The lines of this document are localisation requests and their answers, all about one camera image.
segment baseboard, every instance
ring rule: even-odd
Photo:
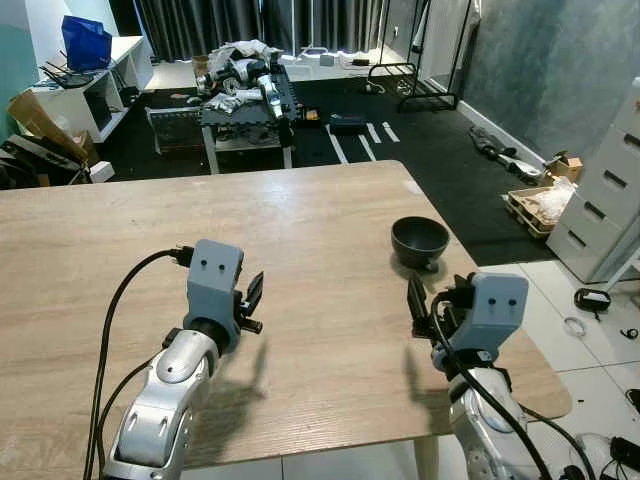
[[[544,169],[545,160],[536,152],[527,147],[520,140],[512,136],[510,133],[502,129],[487,117],[478,112],[475,108],[464,101],[458,102],[458,112],[468,118],[475,125],[484,128],[491,135],[504,143],[507,147],[515,147],[518,149],[518,156],[528,164]]]

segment small table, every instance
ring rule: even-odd
[[[244,249],[239,289],[264,270],[264,330],[223,357],[187,468],[449,433],[447,381],[411,337],[409,272],[390,241],[403,216],[445,224],[415,192],[394,161],[0,192],[5,476],[81,476],[111,295],[142,257],[200,238]],[[423,280],[433,295],[476,269],[452,234],[440,272]],[[105,396],[181,325],[185,282],[169,261],[136,277],[111,330]],[[523,330],[498,365],[518,401],[551,418],[570,410]],[[141,381],[112,409],[109,446]]]
[[[293,87],[289,82],[286,69],[282,65],[273,67],[271,80],[280,93],[280,101],[283,109],[283,119],[278,122],[269,112],[264,101],[248,102],[242,105],[231,115],[218,110],[202,110],[200,126],[204,140],[205,153],[209,162],[211,174],[220,173],[216,152],[243,151],[263,148],[280,148],[285,168],[292,168],[291,162],[291,123],[296,119],[296,99]],[[265,126],[278,128],[278,141],[268,144],[255,145],[246,138],[236,136],[232,140],[220,141],[216,139],[218,129],[229,127],[238,130],[241,127]]]

